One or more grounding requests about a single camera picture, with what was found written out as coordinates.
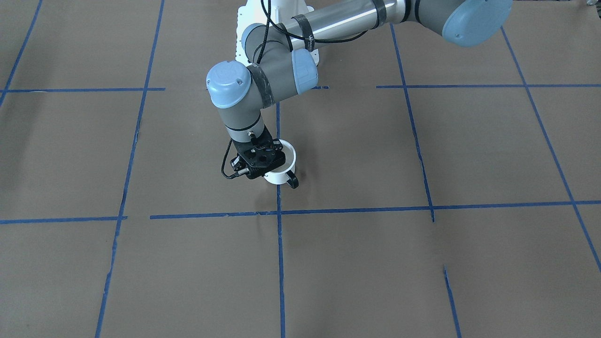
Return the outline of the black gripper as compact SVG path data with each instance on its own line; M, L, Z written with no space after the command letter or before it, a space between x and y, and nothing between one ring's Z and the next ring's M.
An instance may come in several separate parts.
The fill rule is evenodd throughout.
M272 137L268 128L264 128L262 133L249 131L247 136L249 141L246 143L232 142L237 151L237 156L231 160L234 171L255 179L284 165L284 146L279 139Z

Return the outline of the robot arm grey blue joints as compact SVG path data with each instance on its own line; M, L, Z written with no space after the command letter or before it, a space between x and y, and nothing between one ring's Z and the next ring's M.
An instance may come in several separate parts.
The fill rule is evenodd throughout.
M262 109L317 85L314 49L405 21L472 47L500 30L511 7L510 0L345 0L276 25L254 23L241 39L249 65L236 60L214 65L206 77L208 93L230 139L246 143L249 131L265 128Z

